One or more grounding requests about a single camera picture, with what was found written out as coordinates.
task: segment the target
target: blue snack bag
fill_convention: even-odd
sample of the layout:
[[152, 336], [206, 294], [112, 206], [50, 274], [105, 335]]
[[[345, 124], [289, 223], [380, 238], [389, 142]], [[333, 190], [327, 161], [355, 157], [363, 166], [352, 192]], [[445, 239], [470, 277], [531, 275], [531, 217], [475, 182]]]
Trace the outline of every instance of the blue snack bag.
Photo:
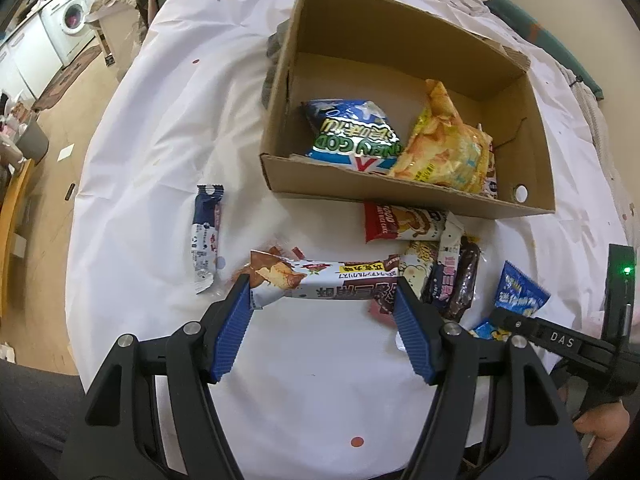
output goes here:
[[218, 231], [222, 186], [198, 186], [191, 225], [191, 259], [195, 271], [196, 294], [213, 283], [218, 272]]
[[309, 158], [366, 173], [387, 173], [402, 152], [385, 113], [373, 102], [314, 99], [302, 103], [316, 135]]
[[[546, 290], [541, 288], [529, 276], [523, 274], [511, 262], [504, 263], [498, 290], [495, 293], [495, 306], [529, 317], [540, 309], [548, 301], [549, 297], [550, 294]], [[488, 321], [482, 322], [469, 332], [482, 339], [498, 339], [501, 341], [506, 341], [511, 334], [506, 330], [495, 327]]]

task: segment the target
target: black device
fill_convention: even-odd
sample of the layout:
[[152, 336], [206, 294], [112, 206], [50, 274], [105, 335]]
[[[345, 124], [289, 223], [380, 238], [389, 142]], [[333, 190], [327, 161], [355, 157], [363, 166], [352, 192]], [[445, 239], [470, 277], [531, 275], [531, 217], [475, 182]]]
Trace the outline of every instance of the black device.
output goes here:
[[[268, 316], [268, 311], [260, 311]], [[171, 336], [120, 336], [98, 371], [62, 455], [62, 480], [241, 480], [209, 385], [231, 370], [253, 315], [248, 276], [202, 319]], [[473, 338], [398, 281], [394, 319], [414, 371], [437, 384], [402, 480], [583, 480], [578, 438], [556, 388], [521, 335]], [[188, 475], [171, 470], [159, 431], [154, 376], [168, 378], [175, 429]], [[478, 462], [462, 467], [478, 376], [491, 376]]]
[[640, 353], [629, 343], [636, 286], [636, 255], [632, 247], [609, 246], [609, 263], [601, 339], [541, 318], [527, 318], [496, 308], [489, 318], [495, 326], [526, 337], [563, 357], [559, 386], [569, 375], [589, 383], [579, 414], [632, 394], [640, 383]]

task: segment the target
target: metal screw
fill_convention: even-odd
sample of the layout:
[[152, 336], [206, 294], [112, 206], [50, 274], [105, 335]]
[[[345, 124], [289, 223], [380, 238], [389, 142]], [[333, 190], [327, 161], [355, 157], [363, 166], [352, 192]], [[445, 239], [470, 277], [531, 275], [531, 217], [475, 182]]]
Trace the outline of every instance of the metal screw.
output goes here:
[[515, 335], [511, 338], [511, 344], [516, 348], [525, 348], [527, 346], [527, 338], [521, 335]]
[[460, 335], [462, 334], [462, 327], [458, 323], [448, 322], [444, 325], [444, 333], [447, 335]]
[[188, 322], [183, 328], [186, 335], [194, 335], [200, 331], [200, 324], [197, 321]]
[[122, 348], [126, 348], [131, 343], [133, 343], [133, 336], [131, 334], [124, 334], [118, 338], [118, 346]]

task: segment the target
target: blue gripper pad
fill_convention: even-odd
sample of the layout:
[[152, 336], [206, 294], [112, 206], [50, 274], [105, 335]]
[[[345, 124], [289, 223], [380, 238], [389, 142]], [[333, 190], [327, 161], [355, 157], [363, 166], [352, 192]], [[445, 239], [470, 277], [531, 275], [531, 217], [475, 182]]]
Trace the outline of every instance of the blue gripper pad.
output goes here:
[[247, 280], [246, 286], [238, 294], [238, 298], [229, 310], [216, 338], [213, 363], [211, 365], [211, 377], [216, 382], [224, 374], [230, 372], [231, 367], [234, 365], [240, 349], [240, 343], [242, 343], [242, 338], [244, 338], [244, 333], [254, 313], [251, 310], [250, 298], [251, 292], [249, 280]]
[[431, 366], [430, 349], [427, 338], [420, 328], [418, 320], [409, 305], [409, 301], [402, 292], [402, 288], [396, 289], [396, 302], [394, 305], [394, 320], [398, 326], [398, 332], [404, 343], [404, 348], [411, 361], [414, 372], [420, 375], [427, 384], [431, 383], [435, 375]]

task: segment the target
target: blue package with yellow print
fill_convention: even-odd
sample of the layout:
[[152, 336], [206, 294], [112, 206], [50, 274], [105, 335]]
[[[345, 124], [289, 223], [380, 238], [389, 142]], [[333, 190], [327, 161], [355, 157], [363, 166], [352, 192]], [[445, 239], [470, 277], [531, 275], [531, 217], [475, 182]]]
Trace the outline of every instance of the blue package with yellow print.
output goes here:
[[[540, 309], [549, 297], [550, 294], [546, 290], [529, 276], [523, 274], [511, 262], [504, 263], [498, 290], [495, 293], [495, 306], [529, 317]], [[510, 336], [510, 332], [495, 327], [487, 320], [469, 332], [482, 339], [506, 341]]]
[[402, 152], [400, 139], [373, 101], [314, 99], [302, 107], [316, 136], [309, 158], [384, 174]]

